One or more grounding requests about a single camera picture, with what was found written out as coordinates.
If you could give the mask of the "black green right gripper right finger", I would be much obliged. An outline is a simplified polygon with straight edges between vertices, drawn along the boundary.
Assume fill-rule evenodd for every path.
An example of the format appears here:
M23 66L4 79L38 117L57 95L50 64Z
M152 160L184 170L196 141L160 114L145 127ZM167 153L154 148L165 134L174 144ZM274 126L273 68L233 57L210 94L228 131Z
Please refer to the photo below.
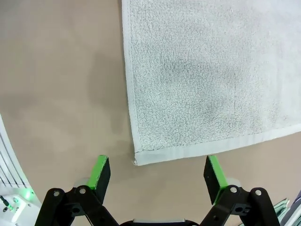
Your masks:
M206 157L204 179L212 207L201 226L223 226L231 215L239 216L245 226L280 225L268 192L229 184L215 155Z

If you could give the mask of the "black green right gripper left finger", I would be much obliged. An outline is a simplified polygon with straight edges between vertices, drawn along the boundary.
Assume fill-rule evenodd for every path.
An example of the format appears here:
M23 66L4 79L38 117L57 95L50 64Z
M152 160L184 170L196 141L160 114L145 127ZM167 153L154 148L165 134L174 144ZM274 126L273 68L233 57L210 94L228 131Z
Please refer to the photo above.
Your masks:
M117 221L103 206L110 176L108 156L98 156L84 185L68 192L61 188L48 190L35 225L70 226L76 217L85 216L92 226L117 226Z

